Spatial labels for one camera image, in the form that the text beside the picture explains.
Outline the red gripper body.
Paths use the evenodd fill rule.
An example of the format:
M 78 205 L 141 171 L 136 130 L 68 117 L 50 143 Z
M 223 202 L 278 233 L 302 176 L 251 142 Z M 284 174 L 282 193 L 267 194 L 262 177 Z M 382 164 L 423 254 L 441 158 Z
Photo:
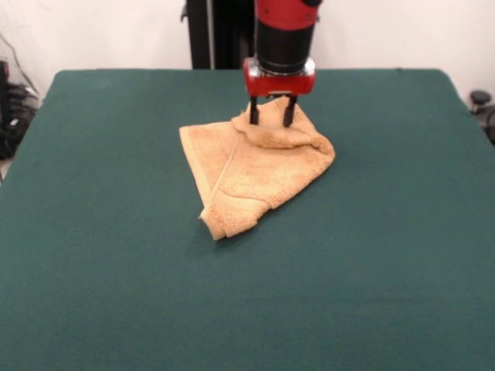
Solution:
M 249 96 L 267 97 L 270 95 L 306 95 L 316 82 L 316 75 L 244 75 Z

